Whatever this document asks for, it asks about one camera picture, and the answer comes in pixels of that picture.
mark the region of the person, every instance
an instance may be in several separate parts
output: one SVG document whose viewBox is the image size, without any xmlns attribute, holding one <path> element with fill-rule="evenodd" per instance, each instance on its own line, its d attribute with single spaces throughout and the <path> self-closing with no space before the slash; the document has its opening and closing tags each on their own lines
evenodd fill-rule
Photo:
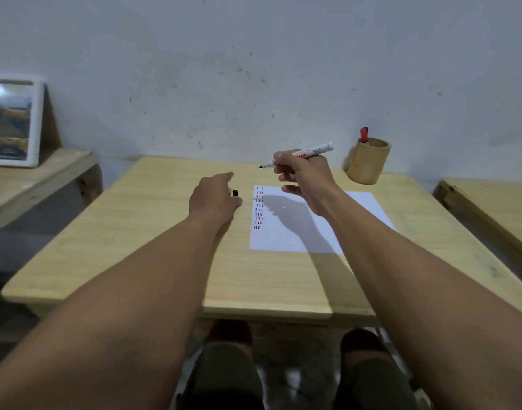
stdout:
<svg viewBox="0 0 522 410">
<path fill-rule="evenodd" d="M 349 198 L 323 156 L 274 158 L 279 180 L 295 183 L 282 189 L 331 225 L 435 406 L 522 409 L 522 313 Z M 0 364 L 0 409 L 168 408 L 218 231 L 242 204 L 229 193 L 232 175 L 202 178 L 182 222 L 87 282 L 17 345 Z M 377 340 L 355 330 L 341 351 L 336 408 L 414 408 Z M 216 323 L 178 408 L 262 408 L 252 368 L 247 326 Z"/>
</svg>

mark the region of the wooden cup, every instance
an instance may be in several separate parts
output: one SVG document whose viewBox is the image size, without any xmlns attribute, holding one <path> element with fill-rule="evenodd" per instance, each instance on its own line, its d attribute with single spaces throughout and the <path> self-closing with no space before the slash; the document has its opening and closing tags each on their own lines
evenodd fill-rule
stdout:
<svg viewBox="0 0 522 410">
<path fill-rule="evenodd" d="M 369 145 L 358 139 L 350 155 L 348 178 L 360 184 L 375 184 L 385 166 L 392 145 L 382 139 L 369 138 Z"/>
</svg>

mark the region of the white sheet of paper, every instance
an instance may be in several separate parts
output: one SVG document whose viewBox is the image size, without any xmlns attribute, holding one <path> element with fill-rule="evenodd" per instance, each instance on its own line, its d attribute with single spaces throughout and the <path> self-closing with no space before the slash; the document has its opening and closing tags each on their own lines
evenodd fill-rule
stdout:
<svg viewBox="0 0 522 410">
<path fill-rule="evenodd" d="M 395 230 L 371 193 L 348 191 L 347 194 Z M 342 254 L 329 223 L 314 214 L 304 199 L 284 193 L 278 187 L 260 185 L 253 187 L 250 248 Z"/>
</svg>

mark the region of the person's left hand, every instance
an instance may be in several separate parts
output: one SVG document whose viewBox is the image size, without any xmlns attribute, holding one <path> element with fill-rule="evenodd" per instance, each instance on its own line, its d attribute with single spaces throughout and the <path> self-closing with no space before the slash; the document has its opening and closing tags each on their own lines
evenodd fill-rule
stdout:
<svg viewBox="0 0 522 410">
<path fill-rule="evenodd" d="M 189 215 L 214 221 L 218 227 L 227 222 L 242 206 L 242 199 L 232 196 L 229 190 L 233 175 L 226 173 L 202 178 L 189 199 Z"/>
</svg>

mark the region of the white marker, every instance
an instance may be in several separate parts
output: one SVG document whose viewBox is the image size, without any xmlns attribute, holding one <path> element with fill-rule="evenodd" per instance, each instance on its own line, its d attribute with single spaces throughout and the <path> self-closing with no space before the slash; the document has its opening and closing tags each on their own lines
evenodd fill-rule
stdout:
<svg viewBox="0 0 522 410">
<path fill-rule="evenodd" d="M 314 148 L 309 148 L 307 150 L 301 150 L 294 152 L 292 155 L 299 157 L 299 158 L 310 158 L 314 157 L 314 155 L 320 155 L 324 152 L 333 151 L 333 142 L 324 142 L 323 144 L 320 144 L 318 146 L 315 146 Z M 259 168 L 269 168 L 269 167 L 275 167 L 276 161 L 272 159 L 270 162 L 266 164 L 262 164 L 259 166 Z"/>
</svg>

